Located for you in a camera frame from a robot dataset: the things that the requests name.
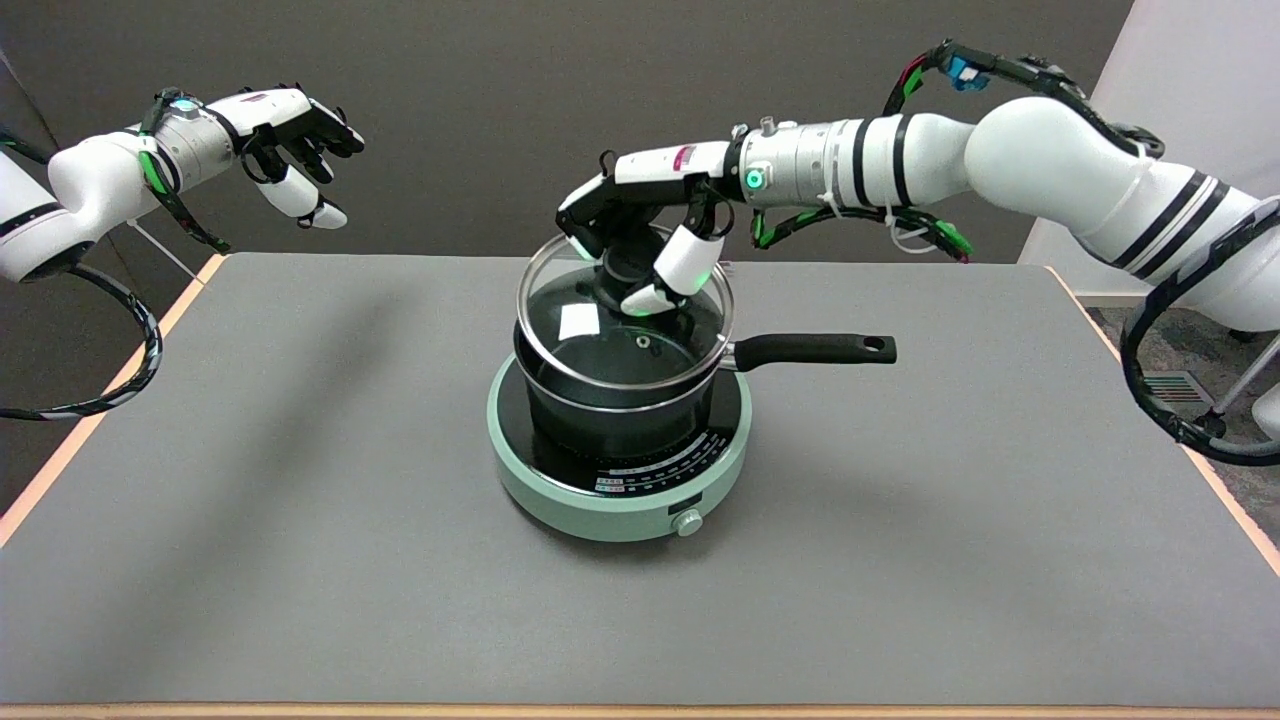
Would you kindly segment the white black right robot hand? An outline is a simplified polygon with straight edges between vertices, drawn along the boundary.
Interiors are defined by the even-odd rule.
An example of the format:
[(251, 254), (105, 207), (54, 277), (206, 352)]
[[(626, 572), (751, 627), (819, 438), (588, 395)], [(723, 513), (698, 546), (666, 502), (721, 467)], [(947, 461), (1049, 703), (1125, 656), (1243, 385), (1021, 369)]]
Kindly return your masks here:
[(608, 309), (626, 316), (673, 311), (698, 295), (718, 264), (727, 229), (716, 225), (730, 188), (724, 141), (685, 143), (614, 158), (576, 188), (556, 224), (586, 259), (599, 260), (596, 286)]

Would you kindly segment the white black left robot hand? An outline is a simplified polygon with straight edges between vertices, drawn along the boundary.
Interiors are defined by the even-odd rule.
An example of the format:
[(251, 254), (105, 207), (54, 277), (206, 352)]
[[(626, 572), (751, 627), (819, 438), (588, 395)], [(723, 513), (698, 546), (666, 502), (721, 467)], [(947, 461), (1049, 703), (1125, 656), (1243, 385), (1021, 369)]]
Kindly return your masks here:
[(326, 199), (320, 184), (334, 181), (326, 160), (365, 150), (364, 136), (346, 119), (310, 97), (300, 86), (250, 90), (204, 106), (230, 138), (234, 156), (259, 192), (303, 229), (335, 231), (346, 211)]

